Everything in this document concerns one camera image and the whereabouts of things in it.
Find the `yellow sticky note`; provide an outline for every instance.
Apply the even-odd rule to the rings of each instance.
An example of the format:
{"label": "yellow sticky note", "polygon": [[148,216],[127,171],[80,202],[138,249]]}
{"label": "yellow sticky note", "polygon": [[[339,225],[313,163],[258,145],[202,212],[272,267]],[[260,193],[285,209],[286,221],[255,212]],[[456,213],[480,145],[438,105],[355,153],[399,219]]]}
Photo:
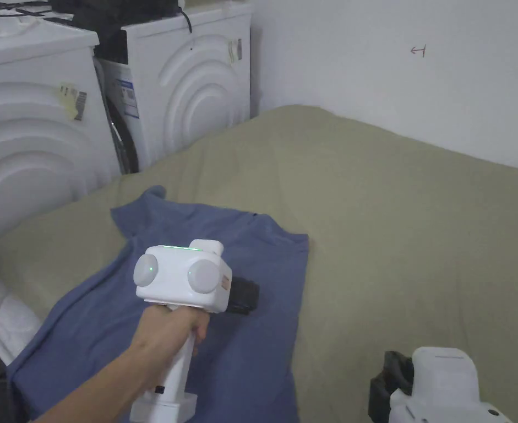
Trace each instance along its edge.
{"label": "yellow sticky note", "polygon": [[57,98],[65,108],[65,113],[70,120],[75,119],[78,115],[77,93],[73,84],[62,83],[57,90]]}

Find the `barcode label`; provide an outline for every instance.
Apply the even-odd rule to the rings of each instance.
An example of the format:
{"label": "barcode label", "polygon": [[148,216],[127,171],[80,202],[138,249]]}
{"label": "barcode label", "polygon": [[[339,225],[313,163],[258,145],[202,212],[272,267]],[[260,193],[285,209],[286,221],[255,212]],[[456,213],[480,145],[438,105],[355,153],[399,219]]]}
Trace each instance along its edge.
{"label": "barcode label", "polygon": [[243,60],[243,40],[231,40],[228,43],[228,53],[230,54],[230,63]]}
{"label": "barcode label", "polygon": [[138,102],[135,99],[134,83],[131,80],[116,79],[120,87],[123,114],[139,119]]}
{"label": "barcode label", "polygon": [[75,101],[75,108],[77,110],[77,115],[75,116],[76,121],[81,121],[83,117],[83,113],[85,113],[85,105],[86,105],[86,92],[80,91]]}

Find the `washing machine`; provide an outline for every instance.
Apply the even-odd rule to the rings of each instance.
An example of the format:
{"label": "washing machine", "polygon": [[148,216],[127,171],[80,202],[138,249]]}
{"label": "washing machine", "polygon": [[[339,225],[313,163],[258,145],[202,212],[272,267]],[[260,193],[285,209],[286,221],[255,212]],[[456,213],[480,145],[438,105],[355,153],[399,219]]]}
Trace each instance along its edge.
{"label": "washing machine", "polygon": [[0,18],[0,233],[120,174],[95,32]]}
{"label": "washing machine", "polygon": [[186,17],[123,27],[127,63],[101,61],[144,169],[249,119],[253,6],[188,8]]}

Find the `sticker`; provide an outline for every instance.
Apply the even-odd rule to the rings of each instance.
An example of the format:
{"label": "sticker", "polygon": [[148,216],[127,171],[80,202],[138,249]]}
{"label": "sticker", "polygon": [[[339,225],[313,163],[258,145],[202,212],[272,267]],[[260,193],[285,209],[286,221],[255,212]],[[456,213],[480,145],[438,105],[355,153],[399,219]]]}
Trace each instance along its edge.
{"label": "sticker", "polygon": [[221,279],[221,287],[227,291],[231,288],[231,281],[230,279],[224,275],[224,277]]}
{"label": "sticker", "polygon": [[82,120],[85,113],[86,92],[78,91],[73,84],[62,83],[57,90],[57,98],[70,120]]}
{"label": "sticker", "polygon": [[79,95],[75,101],[75,109],[77,111],[77,115],[75,116],[76,121],[82,120],[82,115],[85,113],[86,106],[86,92],[79,91]]}
{"label": "sticker", "polygon": [[135,98],[134,84],[128,80],[116,79],[121,88],[123,113],[139,119],[138,102]]}
{"label": "sticker", "polygon": [[231,40],[228,43],[228,50],[230,53],[230,63],[235,63],[243,59],[243,44],[242,40]]}

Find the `blue cloth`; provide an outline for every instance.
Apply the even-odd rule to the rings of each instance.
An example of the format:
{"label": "blue cloth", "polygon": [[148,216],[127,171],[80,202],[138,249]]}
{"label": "blue cloth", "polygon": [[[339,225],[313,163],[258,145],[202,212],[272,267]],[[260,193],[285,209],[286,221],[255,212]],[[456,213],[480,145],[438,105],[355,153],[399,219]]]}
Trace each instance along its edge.
{"label": "blue cloth", "polygon": [[130,344],[143,309],[133,269],[152,245],[193,239],[225,245],[235,276],[260,285],[249,316],[212,316],[192,360],[187,392],[198,395],[197,422],[298,422],[290,359],[308,258],[307,235],[292,235],[267,215],[164,200],[153,187],[112,211],[128,239],[116,260],[58,302],[7,374],[35,419],[98,373]]}

